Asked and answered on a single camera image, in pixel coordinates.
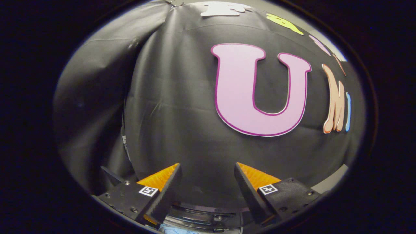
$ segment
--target pink letter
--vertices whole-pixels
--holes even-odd
[[[280,53],[277,58],[287,66],[289,85],[286,106],[279,113],[266,113],[254,102],[257,61],[266,52],[256,46],[225,43],[211,48],[218,58],[215,105],[221,119],[244,134],[275,137],[294,129],[306,105],[307,73],[311,65],[304,59]]]
[[[322,44],[322,42],[320,42],[318,39],[316,39],[315,37],[313,37],[312,35],[309,35],[310,38],[312,38],[312,40],[315,42],[315,44],[317,46],[319,46],[319,48],[321,48],[321,50],[323,50],[327,55],[331,56],[331,54],[329,53],[329,51],[325,48],[324,44]]]

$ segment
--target blue object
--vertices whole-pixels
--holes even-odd
[[[165,234],[199,234],[199,232],[184,230],[184,229],[172,227],[166,224],[160,225],[159,232],[163,232]]]
[[[349,124],[351,122],[351,96],[347,92],[347,99],[348,99],[348,119],[347,124],[345,125],[345,131],[349,131]]]

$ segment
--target letter m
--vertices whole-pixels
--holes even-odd
[[[330,133],[332,130],[339,132],[342,130],[344,122],[344,86],[341,81],[338,81],[337,86],[334,74],[326,64],[322,64],[322,68],[327,74],[329,85],[329,111],[328,118],[324,123],[324,133]]]

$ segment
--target yellow letter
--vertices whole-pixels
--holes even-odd
[[[331,69],[322,64],[322,68],[328,77],[329,85],[329,111],[328,118],[324,123],[324,133],[330,133],[332,130],[337,130],[337,132],[342,130],[342,125],[344,122],[344,109],[345,109],[345,94],[344,86],[341,81],[335,81],[334,74]]]
[[[272,15],[272,14],[267,14],[267,19],[269,19],[269,20],[271,20],[271,21],[273,21],[273,22],[275,22],[278,25],[281,25],[283,27],[290,28],[293,32],[297,32],[300,35],[303,35],[303,33],[301,31],[299,31],[299,29],[294,24],[292,24],[291,22],[289,22],[289,21],[287,21],[283,18],[280,18],[279,16]]]

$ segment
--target pink letter u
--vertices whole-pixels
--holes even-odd
[[[231,128],[244,134],[275,137],[294,129],[306,105],[307,73],[311,65],[288,53],[277,58],[287,66],[289,85],[286,106],[279,113],[266,113],[254,102],[257,61],[266,52],[256,46],[237,43],[218,44],[211,48],[218,58],[215,105],[218,115]]]

